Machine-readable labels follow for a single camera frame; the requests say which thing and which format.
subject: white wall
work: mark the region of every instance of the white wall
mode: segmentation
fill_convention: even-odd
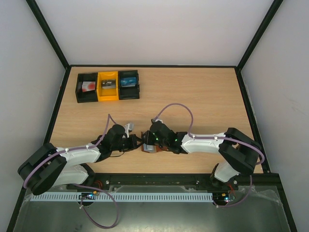
[[[23,183],[17,168],[43,143],[64,68],[26,1],[2,1],[0,22],[0,231],[5,231]]]
[[[237,65],[272,0],[37,0],[70,64]]]
[[[242,72],[300,232],[309,226],[308,9],[307,0],[285,0]]]

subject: wooden table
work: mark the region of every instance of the wooden table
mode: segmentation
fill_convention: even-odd
[[[77,74],[136,69],[140,75],[139,100],[77,103]],[[233,68],[72,67],[51,143],[71,147],[95,140],[105,128],[108,113],[118,124],[133,122],[133,133],[139,136],[149,129],[151,118],[172,102],[185,104],[193,112],[192,133],[212,134],[235,127],[252,137]],[[186,131],[190,124],[190,115],[180,106],[170,107],[160,119],[173,131]],[[97,173],[211,173],[223,160],[210,153],[148,154],[139,148],[89,166]],[[261,165],[255,172],[262,173]]]

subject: purple cable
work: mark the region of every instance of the purple cable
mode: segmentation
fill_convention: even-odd
[[[216,138],[214,136],[210,136],[210,137],[197,137],[197,136],[195,136],[195,137],[193,137],[193,135],[191,134],[191,129],[192,129],[192,126],[193,126],[193,121],[194,121],[193,113],[187,106],[185,106],[184,104],[181,104],[181,103],[168,104],[167,106],[165,106],[160,111],[160,113],[158,113],[158,115],[154,118],[154,120],[157,120],[159,118],[159,116],[163,113],[163,111],[165,111],[167,108],[169,108],[172,105],[180,105],[180,106],[184,107],[189,112],[189,114],[191,116],[191,123],[190,123],[189,129],[188,129],[188,135],[189,135],[190,138],[193,138],[193,139],[215,139]],[[265,160],[264,154],[258,148],[256,148],[255,146],[252,146],[251,144],[245,143],[245,142],[237,140],[237,139],[228,138],[228,137],[217,137],[216,139],[223,139],[223,140],[232,141],[232,142],[244,145],[244,146],[251,148],[252,150],[256,151],[261,156],[261,160],[259,162],[257,162],[256,165],[263,163],[264,160]]]
[[[111,225],[111,226],[102,226],[100,224],[98,224],[97,222],[95,222],[91,216],[88,214],[88,212],[86,211],[85,207],[82,206],[83,205],[83,200],[85,199],[85,197],[83,197],[81,199],[81,206],[82,206],[82,209],[84,210],[84,212],[86,213],[87,217],[89,218],[89,220],[94,224],[96,225],[97,227],[101,228],[101,229],[111,229],[113,227],[115,227],[117,225],[117,222],[118,222],[118,219],[119,219],[119,206],[117,204],[117,202],[115,201],[114,197],[112,197],[111,194],[109,194],[107,191],[105,190],[102,190],[102,189],[99,189],[99,188],[95,188],[95,187],[89,187],[89,186],[84,186],[84,185],[77,185],[77,184],[74,184],[75,186],[77,187],[81,187],[81,188],[86,188],[86,189],[93,189],[93,190],[96,190],[96,191],[100,191],[100,192],[103,192],[105,193],[106,195],[108,195],[110,197],[110,199],[114,202],[115,206],[116,206],[116,210],[117,210],[117,215],[116,215],[116,219],[115,219],[115,222]]]
[[[216,202],[213,202],[213,204],[214,204],[217,208],[228,208],[228,207],[232,207],[232,206],[239,205],[240,203],[244,202],[245,199],[247,199],[247,197],[248,197],[249,194],[251,193],[251,190],[252,190],[252,176],[250,175],[249,190],[248,190],[246,196],[244,196],[239,202],[236,202],[235,204],[229,204],[229,205],[217,205]]]
[[[105,130],[102,134],[102,136],[100,137],[100,139],[97,141],[97,143],[93,146],[90,146],[88,147],[88,149],[92,149],[92,148],[95,148],[96,146],[99,145],[99,143],[101,143],[101,141],[103,140],[105,134],[106,134],[106,131],[107,131],[107,128],[108,128],[108,124],[110,122],[110,119],[112,120],[113,123],[116,124],[116,122],[114,121],[114,119],[112,118],[112,116],[110,114],[108,114],[108,117],[107,117],[107,122],[106,122],[106,126],[105,126]],[[80,149],[85,149],[87,148],[86,146],[80,146],[80,147],[73,147],[73,148],[70,148],[68,149],[67,151],[76,151],[76,150],[80,150]],[[47,163],[49,160],[51,160],[53,157],[57,156],[57,155],[60,155],[64,152],[67,152],[66,150],[62,150],[62,151],[58,151],[54,154],[52,154],[51,156],[47,157],[46,159],[44,159],[38,166],[36,166],[32,172],[26,177],[25,181],[24,181],[24,184],[23,184],[23,187],[26,189],[27,188],[27,183],[28,181],[30,180],[30,178],[35,174],[35,172],[41,168],[45,163]]]

